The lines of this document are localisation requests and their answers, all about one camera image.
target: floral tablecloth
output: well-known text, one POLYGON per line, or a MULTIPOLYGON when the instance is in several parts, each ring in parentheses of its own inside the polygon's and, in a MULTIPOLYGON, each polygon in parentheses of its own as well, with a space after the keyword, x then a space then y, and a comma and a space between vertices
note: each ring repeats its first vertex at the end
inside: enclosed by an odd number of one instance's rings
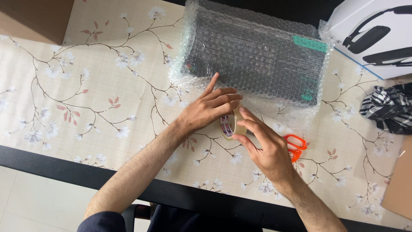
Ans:
MULTIPOLYGON (((167 78, 183 10, 160 0, 75 0, 63 46, 1 36, 0 144, 119 169, 200 95, 167 78)), ((406 81, 379 80, 331 56, 321 109, 304 136, 309 148, 294 166, 339 217, 412 226, 381 207, 403 137, 358 113, 374 85, 406 81)), ((292 206, 217 122, 187 138, 156 178, 292 206)))

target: white box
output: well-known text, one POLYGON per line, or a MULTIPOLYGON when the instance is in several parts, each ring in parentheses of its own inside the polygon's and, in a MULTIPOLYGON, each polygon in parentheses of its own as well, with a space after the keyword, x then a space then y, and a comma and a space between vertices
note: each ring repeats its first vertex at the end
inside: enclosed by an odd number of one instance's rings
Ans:
POLYGON ((326 37, 381 79, 412 73, 412 0, 345 0, 326 37))

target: striped cloth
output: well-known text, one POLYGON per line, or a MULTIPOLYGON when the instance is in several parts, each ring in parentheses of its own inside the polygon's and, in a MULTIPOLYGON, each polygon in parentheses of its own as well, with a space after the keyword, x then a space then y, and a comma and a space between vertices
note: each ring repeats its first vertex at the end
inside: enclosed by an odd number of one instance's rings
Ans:
POLYGON ((393 134, 412 134, 412 83, 394 85, 387 89, 375 86, 359 113, 376 121, 376 126, 393 134))

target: bubble wrap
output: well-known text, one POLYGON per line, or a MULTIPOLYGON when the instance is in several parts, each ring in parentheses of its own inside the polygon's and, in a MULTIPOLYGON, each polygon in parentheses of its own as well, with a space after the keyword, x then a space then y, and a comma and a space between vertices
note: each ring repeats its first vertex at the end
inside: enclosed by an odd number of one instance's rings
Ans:
POLYGON ((169 77, 203 90, 234 87, 254 113, 306 133, 319 109, 331 45, 311 25, 208 0, 187 0, 182 43, 169 77))

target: person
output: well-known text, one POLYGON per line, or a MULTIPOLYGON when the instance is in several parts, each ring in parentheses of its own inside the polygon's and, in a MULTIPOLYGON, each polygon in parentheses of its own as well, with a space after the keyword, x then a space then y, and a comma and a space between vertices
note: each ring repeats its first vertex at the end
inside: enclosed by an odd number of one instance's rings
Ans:
MULTIPOLYGON (((204 93, 188 105, 181 115, 157 138, 124 164, 93 196, 78 232, 125 232, 121 213, 142 194, 167 159, 192 133, 211 124, 239 106, 242 96, 233 88, 213 90, 219 73, 211 79, 204 93)), ((244 135, 233 135, 249 152, 257 167, 276 189, 294 205, 310 232, 346 231, 338 217, 320 200, 293 169, 287 142, 245 107, 239 107, 245 126, 258 139, 261 149, 244 135)), ((216 230, 211 219, 191 211, 157 205, 149 232, 216 230)), ((237 222, 218 223, 219 231, 262 231, 237 222)))

